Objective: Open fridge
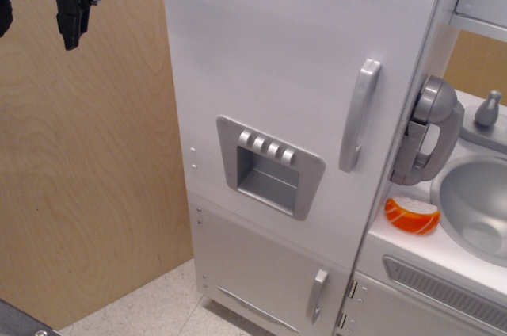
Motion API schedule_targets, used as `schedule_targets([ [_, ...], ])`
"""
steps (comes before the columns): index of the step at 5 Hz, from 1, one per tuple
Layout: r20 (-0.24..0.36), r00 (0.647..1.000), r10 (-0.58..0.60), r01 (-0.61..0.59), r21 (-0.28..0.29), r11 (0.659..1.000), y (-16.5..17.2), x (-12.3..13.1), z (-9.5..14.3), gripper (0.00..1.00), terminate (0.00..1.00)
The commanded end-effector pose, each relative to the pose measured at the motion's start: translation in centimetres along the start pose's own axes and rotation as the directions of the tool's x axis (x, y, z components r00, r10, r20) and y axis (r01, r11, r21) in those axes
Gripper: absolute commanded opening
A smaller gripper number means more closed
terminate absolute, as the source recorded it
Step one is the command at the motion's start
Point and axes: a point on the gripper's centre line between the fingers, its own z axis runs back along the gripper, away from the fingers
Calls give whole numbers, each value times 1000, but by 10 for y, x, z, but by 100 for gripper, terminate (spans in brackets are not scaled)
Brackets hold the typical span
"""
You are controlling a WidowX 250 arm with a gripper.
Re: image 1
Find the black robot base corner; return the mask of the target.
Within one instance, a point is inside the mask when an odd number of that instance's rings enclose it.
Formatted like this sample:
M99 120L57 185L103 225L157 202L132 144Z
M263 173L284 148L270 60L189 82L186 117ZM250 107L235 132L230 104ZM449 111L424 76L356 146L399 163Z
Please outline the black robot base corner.
M4 300L1 300L1 335L61 336L52 327L24 313Z

